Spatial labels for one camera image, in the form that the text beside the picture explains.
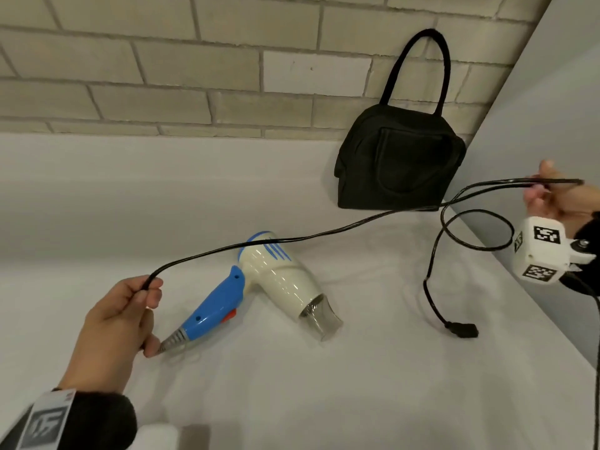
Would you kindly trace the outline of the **person's left forearm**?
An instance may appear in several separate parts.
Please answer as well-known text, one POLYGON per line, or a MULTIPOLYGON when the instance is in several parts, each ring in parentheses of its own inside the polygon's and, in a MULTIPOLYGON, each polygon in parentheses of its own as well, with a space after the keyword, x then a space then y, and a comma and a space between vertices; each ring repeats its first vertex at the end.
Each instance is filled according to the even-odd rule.
POLYGON ((137 433, 136 413, 127 397, 77 391, 57 450, 127 450, 137 433))

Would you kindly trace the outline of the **person's left hand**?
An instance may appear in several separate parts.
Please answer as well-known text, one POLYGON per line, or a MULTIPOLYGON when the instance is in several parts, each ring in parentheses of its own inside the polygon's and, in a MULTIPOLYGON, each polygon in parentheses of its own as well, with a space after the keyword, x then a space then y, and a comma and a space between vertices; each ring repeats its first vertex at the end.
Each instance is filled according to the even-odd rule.
POLYGON ((70 362, 57 388, 84 393, 124 393, 139 352, 155 356, 154 310, 161 299, 145 292, 126 299, 123 280, 99 300, 84 319, 70 362))

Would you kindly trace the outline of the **white marker cube wrist tracker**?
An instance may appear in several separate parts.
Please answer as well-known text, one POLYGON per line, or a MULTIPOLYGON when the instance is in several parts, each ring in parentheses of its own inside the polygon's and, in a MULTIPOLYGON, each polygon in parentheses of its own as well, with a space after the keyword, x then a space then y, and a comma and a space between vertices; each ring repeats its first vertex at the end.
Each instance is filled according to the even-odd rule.
POLYGON ((580 271, 596 259, 588 241, 569 238, 563 223, 543 217, 523 219, 513 249, 514 274, 538 285, 558 283, 566 273, 580 271))

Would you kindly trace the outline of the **white and blue hair dryer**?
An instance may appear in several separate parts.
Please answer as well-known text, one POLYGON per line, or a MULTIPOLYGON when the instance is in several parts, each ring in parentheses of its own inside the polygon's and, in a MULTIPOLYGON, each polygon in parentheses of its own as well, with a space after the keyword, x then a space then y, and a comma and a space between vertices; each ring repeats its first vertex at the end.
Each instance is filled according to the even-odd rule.
POLYGON ((158 353, 198 340, 234 318, 244 296, 259 287, 294 322, 318 340, 331 339, 343 325, 315 276, 273 232, 264 231, 239 249, 237 264, 167 339, 158 353))

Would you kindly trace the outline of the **person's right hand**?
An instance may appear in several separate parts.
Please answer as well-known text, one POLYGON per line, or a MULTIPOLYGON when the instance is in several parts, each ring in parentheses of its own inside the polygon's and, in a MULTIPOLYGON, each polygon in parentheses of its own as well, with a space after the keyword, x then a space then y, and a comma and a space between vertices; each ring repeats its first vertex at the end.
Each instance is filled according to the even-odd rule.
POLYGON ((600 188, 593 185, 536 184, 523 192, 527 214, 560 221, 574 235, 600 212, 600 188))

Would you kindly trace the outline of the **grey marker wrist tracker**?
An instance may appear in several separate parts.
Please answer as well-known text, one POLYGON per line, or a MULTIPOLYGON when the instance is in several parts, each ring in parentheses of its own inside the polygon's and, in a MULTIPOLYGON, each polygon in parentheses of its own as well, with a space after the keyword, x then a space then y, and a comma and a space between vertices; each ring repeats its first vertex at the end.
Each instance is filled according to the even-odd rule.
POLYGON ((76 392, 42 394, 0 438, 0 450, 58 450, 76 392))

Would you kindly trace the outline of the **black handbag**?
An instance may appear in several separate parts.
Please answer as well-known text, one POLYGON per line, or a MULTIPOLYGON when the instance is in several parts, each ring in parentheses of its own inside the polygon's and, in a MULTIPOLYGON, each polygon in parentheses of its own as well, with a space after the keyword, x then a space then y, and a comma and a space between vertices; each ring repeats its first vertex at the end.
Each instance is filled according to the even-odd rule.
POLYGON ((451 57, 444 36, 424 29, 404 47, 389 73, 377 105, 365 109, 338 151, 334 176, 337 205, 369 211, 437 211, 466 156, 464 140, 443 118, 451 79, 451 57), (433 113, 389 105, 411 48, 430 38, 443 58, 443 82, 433 113))

